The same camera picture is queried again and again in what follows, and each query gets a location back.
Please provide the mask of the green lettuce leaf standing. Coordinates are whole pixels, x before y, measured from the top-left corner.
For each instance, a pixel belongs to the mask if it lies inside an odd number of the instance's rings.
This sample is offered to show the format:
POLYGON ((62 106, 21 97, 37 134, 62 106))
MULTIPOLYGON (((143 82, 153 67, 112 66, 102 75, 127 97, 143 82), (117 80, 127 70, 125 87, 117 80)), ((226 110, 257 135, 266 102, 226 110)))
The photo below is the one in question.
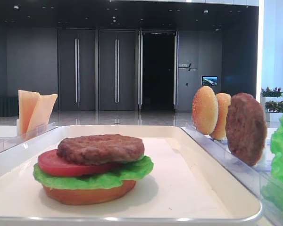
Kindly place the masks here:
POLYGON ((283 211, 283 115, 280 127, 271 135, 272 179, 261 190, 262 195, 283 211))

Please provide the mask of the red tomato slice on stack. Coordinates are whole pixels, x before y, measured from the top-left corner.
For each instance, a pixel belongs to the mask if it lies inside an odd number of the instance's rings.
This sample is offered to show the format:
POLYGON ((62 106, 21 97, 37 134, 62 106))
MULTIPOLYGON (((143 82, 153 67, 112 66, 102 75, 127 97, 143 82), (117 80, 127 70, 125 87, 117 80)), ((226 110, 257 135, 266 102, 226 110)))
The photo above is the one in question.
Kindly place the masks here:
POLYGON ((37 164, 42 172, 59 177, 80 177, 103 174, 120 167, 120 163, 109 162, 101 165, 76 164, 59 157, 57 149, 46 151, 38 156, 37 164))

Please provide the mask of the lower flower planter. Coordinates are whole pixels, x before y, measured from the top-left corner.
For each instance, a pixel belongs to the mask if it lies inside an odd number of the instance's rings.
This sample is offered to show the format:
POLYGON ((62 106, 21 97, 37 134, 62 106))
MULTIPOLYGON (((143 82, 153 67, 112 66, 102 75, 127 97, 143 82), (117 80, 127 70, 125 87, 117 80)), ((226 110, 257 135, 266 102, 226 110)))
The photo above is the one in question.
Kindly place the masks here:
POLYGON ((283 115, 283 101, 268 101, 266 102, 266 121, 279 121, 283 115))

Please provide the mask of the green lettuce leaf on stack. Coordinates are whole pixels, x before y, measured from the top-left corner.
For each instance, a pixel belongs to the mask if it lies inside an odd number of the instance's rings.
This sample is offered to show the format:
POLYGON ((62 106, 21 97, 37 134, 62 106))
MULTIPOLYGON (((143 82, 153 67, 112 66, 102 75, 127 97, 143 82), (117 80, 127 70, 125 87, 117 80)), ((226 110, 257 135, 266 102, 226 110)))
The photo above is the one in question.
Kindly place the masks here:
POLYGON ((106 173, 80 177, 58 177, 43 172, 37 164, 33 166, 33 177, 46 187, 55 189, 111 189, 120 187, 126 180, 138 181, 150 174, 154 163, 148 156, 122 164, 106 173))

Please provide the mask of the wall mounted display screen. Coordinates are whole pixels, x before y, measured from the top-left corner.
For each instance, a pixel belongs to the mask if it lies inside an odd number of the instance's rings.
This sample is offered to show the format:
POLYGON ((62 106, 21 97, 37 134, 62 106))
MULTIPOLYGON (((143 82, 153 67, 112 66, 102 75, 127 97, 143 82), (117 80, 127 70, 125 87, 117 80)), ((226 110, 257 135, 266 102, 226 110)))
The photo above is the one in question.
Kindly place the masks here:
POLYGON ((202 76, 203 86, 217 86, 218 77, 217 76, 202 76))

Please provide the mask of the plain bun half standing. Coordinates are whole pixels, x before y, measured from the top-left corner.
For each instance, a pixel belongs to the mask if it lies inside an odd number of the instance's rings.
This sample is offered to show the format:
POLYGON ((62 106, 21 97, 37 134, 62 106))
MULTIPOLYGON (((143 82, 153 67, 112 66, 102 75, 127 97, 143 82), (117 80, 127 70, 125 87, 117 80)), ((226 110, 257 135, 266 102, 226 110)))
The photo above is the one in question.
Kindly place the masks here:
POLYGON ((218 119, 215 129, 210 136, 215 140, 222 140, 226 138, 226 117, 231 103, 231 96, 226 93, 218 93, 216 98, 218 100, 218 119))

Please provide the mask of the clear left long rail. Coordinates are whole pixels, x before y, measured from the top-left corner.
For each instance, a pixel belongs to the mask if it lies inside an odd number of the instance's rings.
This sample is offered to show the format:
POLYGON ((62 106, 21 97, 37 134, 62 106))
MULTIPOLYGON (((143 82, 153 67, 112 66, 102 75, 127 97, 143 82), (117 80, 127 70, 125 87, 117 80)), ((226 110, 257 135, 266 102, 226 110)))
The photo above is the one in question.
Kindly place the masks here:
POLYGON ((35 130, 31 130, 25 134, 16 136, 16 137, 8 137, 8 138, 0 138, 0 153, 4 152, 14 146, 25 143, 35 137, 38 137, 48 131, 56 128, 56 123, 50 123, 48 125, 41 125, 37 127, 35 130))

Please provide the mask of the orange cheese slice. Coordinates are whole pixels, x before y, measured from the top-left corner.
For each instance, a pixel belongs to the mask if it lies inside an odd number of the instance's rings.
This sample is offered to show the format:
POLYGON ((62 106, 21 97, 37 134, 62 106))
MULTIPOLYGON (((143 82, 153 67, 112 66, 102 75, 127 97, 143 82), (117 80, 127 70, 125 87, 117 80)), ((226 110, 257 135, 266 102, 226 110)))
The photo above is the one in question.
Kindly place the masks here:
POLYGON ((27 132, 49 123, 50 115, 57 98, 57 94, 40 95, 30 118, 27 132))
POLYGON ((19 134, 27 132, 30 118, 38 99, 39 92, 18 90, 18 106, 19 106, 19 134))

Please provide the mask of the sesame bun half standing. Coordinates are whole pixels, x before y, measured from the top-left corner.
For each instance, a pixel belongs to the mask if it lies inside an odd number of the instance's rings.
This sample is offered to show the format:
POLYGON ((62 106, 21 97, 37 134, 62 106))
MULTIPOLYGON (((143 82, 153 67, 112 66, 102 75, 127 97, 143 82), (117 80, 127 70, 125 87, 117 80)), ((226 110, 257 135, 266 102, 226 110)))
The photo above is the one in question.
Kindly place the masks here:
POLYGON ((192 102, 192 121, 197 131, 211 134, 218 119, 218 101, 213 89, 203 86, 197 90, 192 102))

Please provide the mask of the white rectangular serving tray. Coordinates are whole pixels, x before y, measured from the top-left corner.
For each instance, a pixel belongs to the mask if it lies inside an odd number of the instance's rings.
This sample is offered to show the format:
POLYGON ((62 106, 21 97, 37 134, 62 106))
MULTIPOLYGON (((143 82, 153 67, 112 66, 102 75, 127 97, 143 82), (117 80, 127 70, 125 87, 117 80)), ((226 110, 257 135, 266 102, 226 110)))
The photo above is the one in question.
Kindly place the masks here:
POLYGON ((254 226, 261 201, 194 139, 173 126, 62 126, 0 153, 0 226, 254 226), (153 171, 126 196, 70 206, 33 178, 38 155, 66 137, 140 137, 153 171))

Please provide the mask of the flower planter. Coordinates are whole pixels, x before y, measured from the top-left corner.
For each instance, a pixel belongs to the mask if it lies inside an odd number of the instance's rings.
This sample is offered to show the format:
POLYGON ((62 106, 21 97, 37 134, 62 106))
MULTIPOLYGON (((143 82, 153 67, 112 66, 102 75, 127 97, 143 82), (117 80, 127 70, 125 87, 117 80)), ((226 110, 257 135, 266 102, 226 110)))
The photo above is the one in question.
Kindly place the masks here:
POLYGON ((263 109, 267 111, 266 103, 269 101, 280 102, 283 101, 283 91, 279 87, 261 89, 261 104, 263 109))
POLYGON ((266 102, 266 121, 279 121, 283 115, 283 101, 268 101, 266 102))

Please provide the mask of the orange cheese slice front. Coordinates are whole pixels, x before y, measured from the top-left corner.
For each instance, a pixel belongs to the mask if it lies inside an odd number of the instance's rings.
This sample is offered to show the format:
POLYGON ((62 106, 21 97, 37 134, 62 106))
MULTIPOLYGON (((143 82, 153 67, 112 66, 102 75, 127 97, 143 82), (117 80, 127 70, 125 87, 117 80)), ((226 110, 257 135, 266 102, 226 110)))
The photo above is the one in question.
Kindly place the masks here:
POLYGON ((30 118, 27 132, 49 123, 50 115, 57 98, 57 94, 40 95, 30 118))

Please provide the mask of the bottom bun on tray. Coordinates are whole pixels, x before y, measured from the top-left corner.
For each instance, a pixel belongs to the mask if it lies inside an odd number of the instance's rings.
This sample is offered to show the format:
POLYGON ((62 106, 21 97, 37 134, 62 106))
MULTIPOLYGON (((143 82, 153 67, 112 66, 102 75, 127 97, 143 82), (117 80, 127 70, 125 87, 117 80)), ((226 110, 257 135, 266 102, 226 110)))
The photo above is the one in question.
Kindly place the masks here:
POLYGON ((125 180, 119 187, 110 189, 56 189, 43 185, 46 195, 62 204, 90 205, 110 202, 125 196, 134 189, 137 181, 125 180))

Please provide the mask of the upper flower planter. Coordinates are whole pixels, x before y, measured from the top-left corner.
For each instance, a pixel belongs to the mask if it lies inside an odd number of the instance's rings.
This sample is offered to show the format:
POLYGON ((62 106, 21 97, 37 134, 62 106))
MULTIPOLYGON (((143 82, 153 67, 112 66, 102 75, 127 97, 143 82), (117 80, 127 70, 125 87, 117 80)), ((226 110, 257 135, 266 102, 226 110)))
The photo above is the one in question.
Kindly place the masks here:
POLYGON ((279 87, 261 89, 261 104, 263 109, 267 111, 266 103, 269 101, 280 102, 283 101, 283 91, 279 87))

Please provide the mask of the orange cheese slice rear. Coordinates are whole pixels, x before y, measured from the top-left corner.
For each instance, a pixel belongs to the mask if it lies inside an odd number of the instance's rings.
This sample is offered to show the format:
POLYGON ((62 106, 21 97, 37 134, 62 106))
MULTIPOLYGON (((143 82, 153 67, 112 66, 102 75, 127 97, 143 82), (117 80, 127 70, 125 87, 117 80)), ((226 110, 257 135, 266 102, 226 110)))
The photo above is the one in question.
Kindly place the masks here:
POLYGON ((18 106, 19 106, 19 134, 27 132, 30 118, 38 99, 39 92, 18 90, 18 106))

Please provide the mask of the brown meat patty standing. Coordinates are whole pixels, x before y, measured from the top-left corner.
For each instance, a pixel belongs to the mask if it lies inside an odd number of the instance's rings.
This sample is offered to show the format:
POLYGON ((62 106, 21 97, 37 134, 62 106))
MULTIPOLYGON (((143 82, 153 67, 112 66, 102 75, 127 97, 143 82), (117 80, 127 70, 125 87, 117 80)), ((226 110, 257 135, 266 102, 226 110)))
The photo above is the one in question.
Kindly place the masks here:
POLYGON ((256 165, 265 147, 267 126, 262 105, 251 94, 231 97, 225 130, 231 154, 249 166, 256 165))

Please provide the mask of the brown meat patty on stack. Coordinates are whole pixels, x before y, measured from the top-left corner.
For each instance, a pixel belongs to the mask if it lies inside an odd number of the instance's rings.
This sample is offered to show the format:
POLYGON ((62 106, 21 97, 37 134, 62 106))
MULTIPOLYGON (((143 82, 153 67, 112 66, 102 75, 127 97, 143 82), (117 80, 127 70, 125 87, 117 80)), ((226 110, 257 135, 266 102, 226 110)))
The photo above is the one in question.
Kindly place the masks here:
POLYGON ((142 139, 105 134, 63 139, 57 156, 76 164, 101 165, 108 162, 132 162, 144 155, 142 139))

